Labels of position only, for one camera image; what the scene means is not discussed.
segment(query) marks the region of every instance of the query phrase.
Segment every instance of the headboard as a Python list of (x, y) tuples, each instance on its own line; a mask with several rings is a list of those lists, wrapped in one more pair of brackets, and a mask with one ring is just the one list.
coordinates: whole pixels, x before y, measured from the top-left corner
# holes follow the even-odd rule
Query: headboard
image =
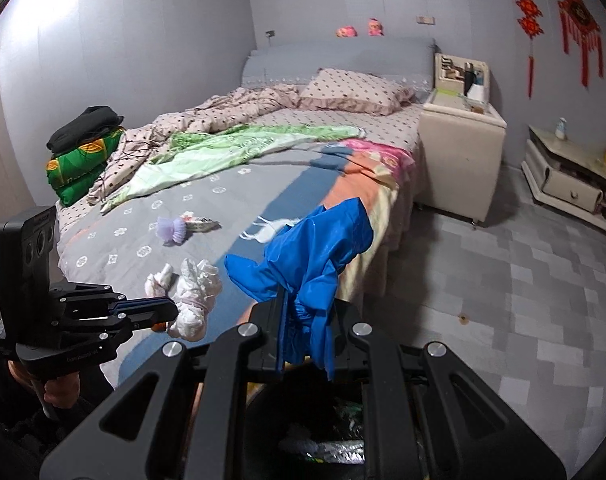
[(419, 99), (434, 86), (432, 38), (390, 36), (331, 38), (253, 50), (243, 70), (243, 87), (307, 84), (320, 68), (340, 68), (384, 77), (414, 88)]

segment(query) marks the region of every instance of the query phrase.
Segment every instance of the human hand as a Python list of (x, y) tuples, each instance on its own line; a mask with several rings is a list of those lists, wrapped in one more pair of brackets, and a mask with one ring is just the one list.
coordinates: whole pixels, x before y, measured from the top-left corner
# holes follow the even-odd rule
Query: human hand
[[(33, 390), (33, 377), (18, 361), (9, 361), (10, 374), (18, 383)], [(81, 392), (81, 380), (78, 372), (50, 380), (45, 383), (43, 400), (57, 408), (69, 409), (75, 405)]]

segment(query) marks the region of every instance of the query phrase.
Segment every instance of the floor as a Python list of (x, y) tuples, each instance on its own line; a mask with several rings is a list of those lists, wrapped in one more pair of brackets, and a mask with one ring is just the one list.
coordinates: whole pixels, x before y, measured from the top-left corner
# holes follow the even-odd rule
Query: floor
[(445, 342), (563, 460), (606, 434), (606, 235), (532, 202), (501, 171), (483, 228), (425, 209), (365, 318), (398, 341)]

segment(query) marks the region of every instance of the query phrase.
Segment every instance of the electrical outlet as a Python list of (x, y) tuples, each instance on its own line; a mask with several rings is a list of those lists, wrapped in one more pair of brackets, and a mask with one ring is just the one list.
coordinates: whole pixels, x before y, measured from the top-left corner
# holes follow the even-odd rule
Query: electrical outlet
[(436, 25), (436, 20), (434, 20), (434, 16), (416, 16), (416, 23), (421, 23), (422, 25)]

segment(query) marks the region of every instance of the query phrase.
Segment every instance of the bolt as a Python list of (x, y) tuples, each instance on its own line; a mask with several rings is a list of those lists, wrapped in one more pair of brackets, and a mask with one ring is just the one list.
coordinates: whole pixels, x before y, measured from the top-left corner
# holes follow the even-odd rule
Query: bolt
[(435, 341), (427, 345), (427, 353), (432, 357), (443, 357), (448, 352), (448, 348), (443, 345), (443, 343), (439, 343)]
[(254, 323), (243, 323), (240, 327), (238, 327), (238, 333), (242, 337), (250, 337), (256, 334), (259, 331), (259, 328), (254, 325)]
[(163, 355), (165, 357), (174, 357), (182, 352), (182, 344), (178, 341), (170, 341), (163, 345)]
[(352, 332), (359, 336), (370, 335), (372, 333), (372, 326), (368, 323), (356, 323), (352, 327)]

